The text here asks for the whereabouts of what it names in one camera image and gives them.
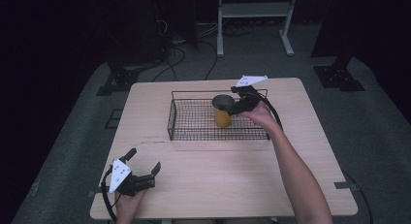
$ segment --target human arm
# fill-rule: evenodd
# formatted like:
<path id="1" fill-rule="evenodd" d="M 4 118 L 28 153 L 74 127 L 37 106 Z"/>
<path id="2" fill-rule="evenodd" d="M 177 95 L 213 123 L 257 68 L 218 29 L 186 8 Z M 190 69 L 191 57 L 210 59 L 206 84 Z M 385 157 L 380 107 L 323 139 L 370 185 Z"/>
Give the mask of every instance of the human arm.
<path id="1" fill-rule="evenodd" d="M 332 223 L 327 200 L 316 178 L 297 154 L 281 127 L 272 117 L 269 108 L 260 102 L 252 112 L 243 112 L 269 134 L 297 221 L 305 223 Z"/>
<path id="2" fill-rule="evenodd" d="M 115 192 L 115 199 L 118 199 L 115 203 L 117 209 L 116 224 L 130 224 L 133 221 L 146 192 L 147 190 L 139 191 L 134 197 L 120 195 Z"/>

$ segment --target gray carpet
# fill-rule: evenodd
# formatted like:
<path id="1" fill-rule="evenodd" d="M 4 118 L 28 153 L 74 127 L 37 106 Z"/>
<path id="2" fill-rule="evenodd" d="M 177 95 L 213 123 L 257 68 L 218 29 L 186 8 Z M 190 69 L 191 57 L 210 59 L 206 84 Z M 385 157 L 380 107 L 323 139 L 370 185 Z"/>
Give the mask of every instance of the gray carpet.
<path id="1" fill-rule="evenodd" d="M 289 38 L 295 55 L 286 55 L 279 26 L 256 27 L 240 38 L 225 38 L 225 56 L 219 58 L 209 80 L 239 79 L 241 75 L 299 78 L 327 134 L 335 157 L 365 193 L 374 223 L 409 223 L 411 220 L 411 127 L 377 83 L 371 70 L 353 58 L 349 71 L 365 91 L 341 92 L 323 88 L 313 66 L 331 65 L 334 58 L 310 58 L 320 25 L 292 25 Z M 216 38 L 202 39 L 216 45 Z M 184 60 L 174 67 L 177 80 L 204 80 L 215 60 L 214 49 L 204 43 L 184 50 Z M 170 50 L 170 62 L 182 56 Z M 141 73 L 139 82 L 152 81 L 167 68 Z M 40 171 L 35 186 L 21 205 L 13 223 L 106 223 L 93 220 L 92 193 L 103 171 L 115 129 L 105 125 L 112 110 L 122 109 L 128 92 L 96 96 L 110 73 L 106 64 L 96 68 L 67 119 Z M 156 81 L 174 80 L 167 71 Z M 335 217 L 335 223 L 369 223 L 368 209 L 359 191 L 354 216 Z M 292 217 L 280 223 L 296 223 Z"/>

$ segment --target hand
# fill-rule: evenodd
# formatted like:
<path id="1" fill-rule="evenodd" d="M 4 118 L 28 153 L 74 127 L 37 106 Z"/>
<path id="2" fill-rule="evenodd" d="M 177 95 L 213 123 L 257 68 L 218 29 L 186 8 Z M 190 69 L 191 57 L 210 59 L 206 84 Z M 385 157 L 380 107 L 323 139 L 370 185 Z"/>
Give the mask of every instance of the hand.
<path id="1" fill-rule="evenodd" d="M 257 107 L 253 111 L 242 112 L 239 115 L 249 118 L 255 124 L 260 125 L 264 129 L 269 128 L 272 124 L 277 125 L 277 122 L 271 115 L 269 107 L 267 107 L 267 105 L 262 101 L 258 103 Z"/>
<path id="2" fill-rule="evenodd" d="M 134 197 L 127 195 L 120 196 L 120 193 L 115 192 L 115 200 L 117 201 L 115 203 L 115 208 L 117 209 L 117 224 L 129 224 L 133 221 L 146 192 L 147 190 L 140 191 L 136 193 Z"/>

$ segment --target wire basket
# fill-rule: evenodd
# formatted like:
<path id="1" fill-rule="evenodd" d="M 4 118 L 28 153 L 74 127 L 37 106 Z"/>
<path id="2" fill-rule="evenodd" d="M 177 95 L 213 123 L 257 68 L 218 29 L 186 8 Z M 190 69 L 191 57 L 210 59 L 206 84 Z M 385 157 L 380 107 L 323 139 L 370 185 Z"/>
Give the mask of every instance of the wire basket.
<path id="1" fill-rule="evenodd" d="M 269 140 L 269 135 L 260 126 L 246 117 L 233 115 L 231 125 L 220 128 L 214 122 L 212 98 L 176 99 L 172 92 L 172 103 L 168 132 L 171 141 L 221 141 L 221 140 Z M 217 91 L 209 92 L 210 97 Z"/>

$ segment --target white shelf frame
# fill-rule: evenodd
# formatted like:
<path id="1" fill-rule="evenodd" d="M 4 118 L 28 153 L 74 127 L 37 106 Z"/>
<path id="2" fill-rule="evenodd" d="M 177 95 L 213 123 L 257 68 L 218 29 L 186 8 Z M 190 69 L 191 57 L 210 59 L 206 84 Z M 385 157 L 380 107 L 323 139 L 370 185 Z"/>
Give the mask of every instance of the white shelf frame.
<path id="1" fill-rule="evenodd" d="M 224 4 L 218 0 L 218 34 L 217 34 L 217 56 L 224 56 L 223 43 L 223 18 L 225 17 L 271 17 L 285 16 L 284 29 L 279 30 L 281 41 L 288 56 L 293 56 L 294 51 L 288 40 L 287 34 L 290 28 L 296 0 L 279 3 L 239 3 Z"/>

